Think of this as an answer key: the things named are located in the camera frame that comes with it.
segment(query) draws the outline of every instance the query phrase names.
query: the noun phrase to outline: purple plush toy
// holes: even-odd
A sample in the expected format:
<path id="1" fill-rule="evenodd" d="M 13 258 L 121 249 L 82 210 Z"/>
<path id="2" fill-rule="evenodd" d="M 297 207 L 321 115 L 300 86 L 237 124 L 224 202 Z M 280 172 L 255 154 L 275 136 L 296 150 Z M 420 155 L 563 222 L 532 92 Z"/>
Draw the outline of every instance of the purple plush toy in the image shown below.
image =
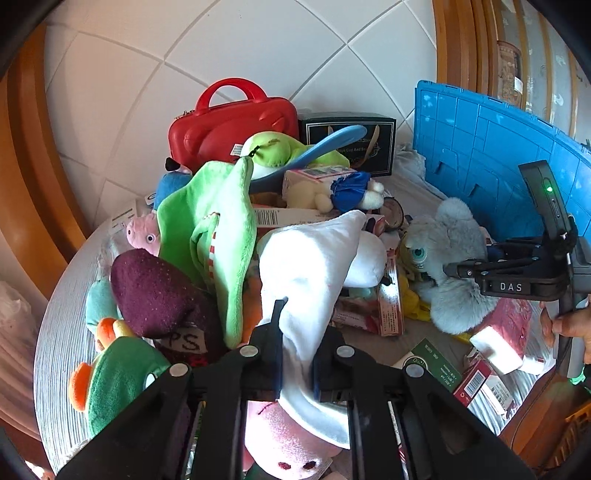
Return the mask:
<path id="1" fill-rule="evenodd" d="M 134 248 L 143 248 L 155 257 L 160 252 L 160 228 L 156 213 L 133 217 L 127 224 L 127 241 Z"/>

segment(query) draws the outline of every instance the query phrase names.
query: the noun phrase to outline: red box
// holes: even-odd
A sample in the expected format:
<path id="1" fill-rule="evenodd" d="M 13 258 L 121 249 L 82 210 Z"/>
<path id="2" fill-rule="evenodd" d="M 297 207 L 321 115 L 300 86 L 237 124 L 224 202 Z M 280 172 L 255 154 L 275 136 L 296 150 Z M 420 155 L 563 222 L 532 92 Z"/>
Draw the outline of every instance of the red box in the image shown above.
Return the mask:
<path id="1" fill-rule="evenodd" d="M 246 100 L 210 107 L 215 91 L 228 85 L 242 90 Z M 168 144 L 173 160 L 195 173 L 210 160 L 234 163 L 242 144 L 254 134 L 266 131 L 298 138 L 296 107 L 285 98 L 269 98 L 256 83 L 229 78 L 207 88 L 195 110 L 173 122 L 168 130 Z"/>
<path id="2" fill-rule="evenodd" d="M 480 358 L 466 371 L 462 383 L 456 388 L 453 395 L 467 407 L 492 373 L 493 369 L 488 362 Z"/>

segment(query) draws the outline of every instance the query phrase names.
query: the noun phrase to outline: bag handle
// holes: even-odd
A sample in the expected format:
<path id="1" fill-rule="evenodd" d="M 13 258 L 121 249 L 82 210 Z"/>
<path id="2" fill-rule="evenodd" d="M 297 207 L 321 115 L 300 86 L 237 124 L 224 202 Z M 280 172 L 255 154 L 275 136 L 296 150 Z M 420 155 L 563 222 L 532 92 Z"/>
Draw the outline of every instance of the bag handle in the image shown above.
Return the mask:
<path id="1" fill-rule="evenodd" d="M 220 80 L 209 87 L 201 94 L 197 105 L 195 106 L 195 115 L 203 115 L 209 112 L 209 102 L 212 101 L 213 94 L 221 87 L 232 86 L 239 88 L 246 94 L 246 98 L 255 103 L 265 102 L 268 98 L 261 87 L 250 80 L 241 78 L 229 78 Z"/>

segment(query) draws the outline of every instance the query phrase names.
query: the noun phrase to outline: green plush toy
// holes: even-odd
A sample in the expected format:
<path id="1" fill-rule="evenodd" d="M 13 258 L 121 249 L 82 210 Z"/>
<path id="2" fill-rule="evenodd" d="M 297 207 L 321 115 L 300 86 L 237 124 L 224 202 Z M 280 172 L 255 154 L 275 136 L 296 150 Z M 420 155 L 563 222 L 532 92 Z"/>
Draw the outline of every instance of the green plush toy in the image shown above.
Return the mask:
<path id="1" fill-rule="evenodd" d="M 252 178 L 259 179 L 273 173 L 277 168 L 287 165 L 312 146 L 304 145 L 299 140 L 280 132 L 261 132 L 254 134 L 244 142 L 241 155 L 246 156 L 256 149 L 252 157 L 254 162 Z M 330 165 L 349 167 L 349 160 L 333 150 L 308 164 L 309 167 Z"/>
<path id="2" fill-rule="evenodd" d="M 164 355 L 134 336 L 122 320 L 101 320 L 97 335 L 105 350 L 91 365 L 78 365 L 68 383 L 70 404 L 86 413 L 91 437 L 170 367 Z"/>
<path id="3" fill-rule="evenodd" d="M 256 221 L 248 187 L 252 159 L 209 161 L 158 208 L 158 256 L 215 294 L 228 348 L 242 336 L 242 284 Z"/>

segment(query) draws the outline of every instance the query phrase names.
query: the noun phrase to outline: blue plastic spoon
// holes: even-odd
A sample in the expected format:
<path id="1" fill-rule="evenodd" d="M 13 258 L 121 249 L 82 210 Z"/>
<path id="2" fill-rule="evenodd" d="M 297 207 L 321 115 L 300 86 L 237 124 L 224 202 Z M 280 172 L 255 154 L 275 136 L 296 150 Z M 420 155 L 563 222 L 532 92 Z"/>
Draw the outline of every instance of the blue plastic spoon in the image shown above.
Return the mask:
<path id="1" fill-rule="evenodd" d="M 287 170 L 306 168 L 308 163 L 313 162 L 318 157 L 321 157 L 328 152 L 332 152 L 337 148 L 342 148 L 353 142 L 356 142 L 357 140 L 363 138 L 366 134 L 367 129 L 362 125 L 349 125 L 348 127 L 341 128 L 340 130 L 331 133 L 328 137 L 323 138 L 316 145 L 306 150 L 295 160 L 292 160 L 283 167 L 278 168 L 273 173 L 270 173 L 269 175 L 260 179 L 251 181 L 249 192 L 279 192 L 281 190 L 283 174 Z"/>

